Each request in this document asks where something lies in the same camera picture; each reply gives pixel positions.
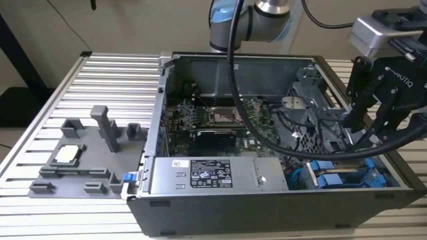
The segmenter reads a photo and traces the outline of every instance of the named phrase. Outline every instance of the blue tab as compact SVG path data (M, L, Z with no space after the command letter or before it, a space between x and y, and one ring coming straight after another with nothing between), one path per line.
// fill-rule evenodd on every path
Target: blue tab
M335 169L331 161L311 161L309 165L313 171L319 171L321 169Z
M327 188L331 186L341 185L343 180L337 173L333 174L323 174L317 177L317 183L320 188Z
M136 183L136 174L134 173L125 173L122 175L122 182L134 184Z
M375 164L373 164L373 161L372 159L368 157L364 159L364 165L371 169L371 168L375 168Z
M371 168L361 178L361 183L365 183L371 188L384 188L387 186L385 178L376 170Z

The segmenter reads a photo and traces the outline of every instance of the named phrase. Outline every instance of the white component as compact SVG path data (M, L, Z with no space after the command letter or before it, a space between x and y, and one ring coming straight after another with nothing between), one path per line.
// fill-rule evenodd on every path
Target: white component
M293 132L292 133L292 138L295 138L295 139L300 139L301 137L303 137L303 135L296 131L296 132Z
M77 155L78 146L77 145L65 145L61 146L58 152L54 156L54 160L57 163L69 163Z
M172 168L188 168L189 160L173 159Z

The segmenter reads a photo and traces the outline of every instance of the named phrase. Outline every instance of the warning label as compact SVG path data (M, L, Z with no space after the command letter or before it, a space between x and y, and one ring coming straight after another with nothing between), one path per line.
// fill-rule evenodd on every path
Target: warning label
M193 188L232 188L232 168L229 160L190 160L190 180Z

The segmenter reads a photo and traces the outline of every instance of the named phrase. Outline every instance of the slotted aluminum surface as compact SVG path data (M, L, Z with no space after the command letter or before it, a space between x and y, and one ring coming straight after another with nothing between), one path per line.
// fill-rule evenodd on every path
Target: slotted aluminum surface
M352 63L329 60L328 64L347 83ZM0 177L0 237L28 240L148 239L140 233L122 200L30 199L26 193L62 135L58 127L64 119L78 117L84 125L94 125L89 110L98 104L108 106L108 117L120 126L137 122L148 127L157 79L157 56L94 53L89 58L78 59L49 103L0 164L0 170L4 169ZM427 184L427 143L415 141L399 152ZM352 230L206 235L193 236L193 239L424 240L425 226L424 197L403 209L381 212Z

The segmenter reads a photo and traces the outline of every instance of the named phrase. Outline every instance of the black cable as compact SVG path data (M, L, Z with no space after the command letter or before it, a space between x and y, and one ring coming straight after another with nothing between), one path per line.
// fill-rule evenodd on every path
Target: black cable
M300 144L301 144L301 140L300 140L299 137L295 139L295 141L296 141L296 145L295 145L295 147L293 147L293 151L296 151L296 150L299 149Z
M323 29L345 29L351 28L353 26L353 23L345 23L345 24L339 24L339 25L328 25L317 21L317 19L313 17L312 13L308 10L305 0L300 0L301 3L301 8L304 9L304 12L307 14L307 17L309 20Z
M0 143L0 146L1 146L1 147L4 147L4 148L6 148L6 149L12 149L12 147L10 147L10 146L4 145L4 144L1 144L1 143Z
M368 148L360 151L355 152L347 152L347 153L337 153L337 154L319 154L319 153L309 153L309 152L300 152L293 151L287 148L283 148L277 146L276 144L271 143L268 139L259 133L257 129L253 127L248 114L245 112L245 108L242 106L242 103L240 101L238 97L238 90L237 90L237 84L236 84L236 76L234 76L234 51L233 46L236 42L236 31L237 31L237 23L240 18L240 12L242 8L244 0L237 0L233 8L232 13L232 19L230 19L230 27L229 27L229 36L228 36L228 48L226 48L226 71L228 71L228 83L230 88L230 96L233 100L233 105L237 109L238 115L241 117L241 121L245 125L245 128L253 135L255 139L272 151L276 153L280 153L283 155L308 159L308 160L327 160L327 161L344 161L344 160L353 160L353 159L361 159L367 157L372 157L376 155L381 155L409 142L415 141L417 137L427 132L427 122L423 122L423 124L419 124L413 129L411 129L407 134L397 138L392 142L387 142L383 145L379 145L373 148Z
M277 115L277 119L279 122L281 123L283 127L291 132L293 133L293 130L291 129L291 127L285 124L285 121L283 121L281 115L279 114L280 111L276 111L275 114Z
M52 4L50 0L45 0L48 2L48 4L52 6L52 8L54 9L54 11L57 12L60 18L64 20L69 30L73 32L73 34L80 38L81 42L84 43L84 45L86 46L88 50L92 52L92 48L89 47L89 45L86 44L86 42L82 40L82 38L80 37L80 35L76 33L76 31L73 30L72 26L69 26L62 14L60 13L60 11L57 10L57 8L54 7L54 5Z
M277 111L277 115L280 114L281 117L284 118L284 120L287 120L291 124L304 127L304 128L312 128L315 125L313 124L304 124L304 123L299 123L297 121L292 120L291 118L288 118L288 116L285 115L285 113L283 111Z
M212 17L212 7L213 7L214 0L210 1L210 6L208 7L208 14L206 14L206 22L208 22L208 28L210 28L210 17Z
M321 120L317 119L317 132L319 132L319 142L323 147L323 150L329 154L331 151L327 149L325 142L323 141L323 130L321 130Z

